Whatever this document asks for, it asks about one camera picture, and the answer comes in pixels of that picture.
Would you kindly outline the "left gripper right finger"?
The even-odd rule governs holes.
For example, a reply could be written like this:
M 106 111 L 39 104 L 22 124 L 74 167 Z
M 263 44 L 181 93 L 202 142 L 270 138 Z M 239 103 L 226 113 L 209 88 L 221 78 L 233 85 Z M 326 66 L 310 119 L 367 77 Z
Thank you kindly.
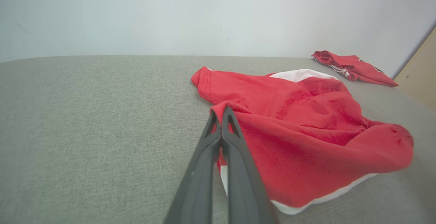
M 230 224 L 278 224 L 241 127 L 232 108 L 222 117 L 223 157 L 227 162 Z

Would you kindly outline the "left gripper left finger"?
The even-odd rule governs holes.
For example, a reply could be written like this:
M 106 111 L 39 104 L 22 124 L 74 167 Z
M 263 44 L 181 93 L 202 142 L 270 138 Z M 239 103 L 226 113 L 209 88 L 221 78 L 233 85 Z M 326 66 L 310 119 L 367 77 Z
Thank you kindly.
M 221 125 L 211 112 L 165 217 L 165 224 L 211 224 L 213 167 L 220 155 Z

